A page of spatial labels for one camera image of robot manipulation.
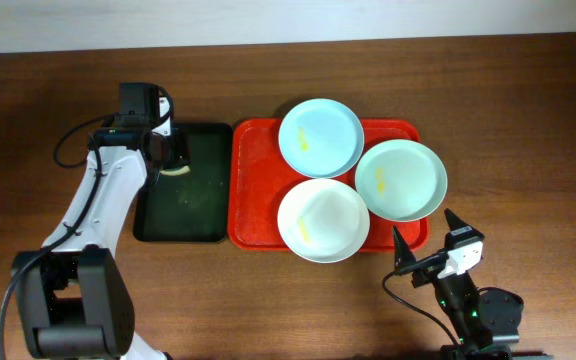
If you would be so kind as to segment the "white plate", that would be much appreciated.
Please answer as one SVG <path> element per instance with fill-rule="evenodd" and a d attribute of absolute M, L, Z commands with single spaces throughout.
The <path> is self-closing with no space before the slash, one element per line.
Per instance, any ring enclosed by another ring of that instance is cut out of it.
<path fill-rule="evenodd" d="M 285 245 L 299 257 L 329 264 L 359 251 L 367 240 L 370 215 L 349 185 L 332 179 L 304 181 L 287 192 L 277 211 Z"/>

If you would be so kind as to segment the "green and yellow sponge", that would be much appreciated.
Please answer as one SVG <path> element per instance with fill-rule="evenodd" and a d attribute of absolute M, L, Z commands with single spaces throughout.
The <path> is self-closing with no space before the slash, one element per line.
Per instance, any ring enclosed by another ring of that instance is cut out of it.
<path fill-rule="evenodd" d="M 164 176 L 180 176 L 180 175 L 184 175 L 190 172 L 190 167 L 188 165 L 179 167 L 179 168 L 174 168 L 174 169 L 166 169 L 166 170 L 161 170 L 160 174 L 164 175 Z"/>

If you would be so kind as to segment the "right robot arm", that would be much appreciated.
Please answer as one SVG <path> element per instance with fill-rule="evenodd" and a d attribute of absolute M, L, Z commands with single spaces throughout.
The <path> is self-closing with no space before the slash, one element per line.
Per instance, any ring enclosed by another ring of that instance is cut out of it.
<path fill-rule="evenodd" d="M 449 318 L 446 326 L 437 317 L 410 304 L 391 290 L 386 293 L 398 303 L 429 318 L 449 337 L 451 343 L 439 350 L 441 359 L 549 359 L 544 352 L 514 352 L 520 340 L 519 325 L 523 299 L 498 287 L 478 287 L 469 271 L 482 260 L 485 235 L 444 210 L 449 227 L 444 246 L 418 260 L 397 229 L 392 230 L 394 270 L 382 280 L 382 287 L 394 276 L 410 275 L 415 288 L 431 285 L 439 307 Z"/>

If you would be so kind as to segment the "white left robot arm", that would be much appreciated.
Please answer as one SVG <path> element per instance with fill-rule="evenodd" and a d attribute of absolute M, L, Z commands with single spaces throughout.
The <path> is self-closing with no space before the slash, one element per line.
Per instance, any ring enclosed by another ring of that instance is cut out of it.
<path fill-rule="evenodd" d="M 41 248 L 12 263 L 28 352 L 36 359 L 166 359 L 135 330 L 134 305 L 115 261 L 128 209 L 161 175 L 184 173 L 181 132 L 99 130 L 64 218 Z"/>

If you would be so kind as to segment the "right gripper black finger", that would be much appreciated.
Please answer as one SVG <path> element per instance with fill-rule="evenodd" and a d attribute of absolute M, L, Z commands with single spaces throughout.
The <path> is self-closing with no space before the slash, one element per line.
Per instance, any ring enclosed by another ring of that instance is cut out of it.
<path fill-rule="evenodd" d="M 395 248 L 394 271 L 396 273 L 410 273 L 417 263 L 416 258 L 396 226 L 392 228 L 392 233 Z"/>
<path fill-rule="evenodd" d="M 472 243 L 485 239 L 482 232 L 463 221 L 449 208 L 444 210 L 444 216 L 449 227 L 445 243 Z"/>

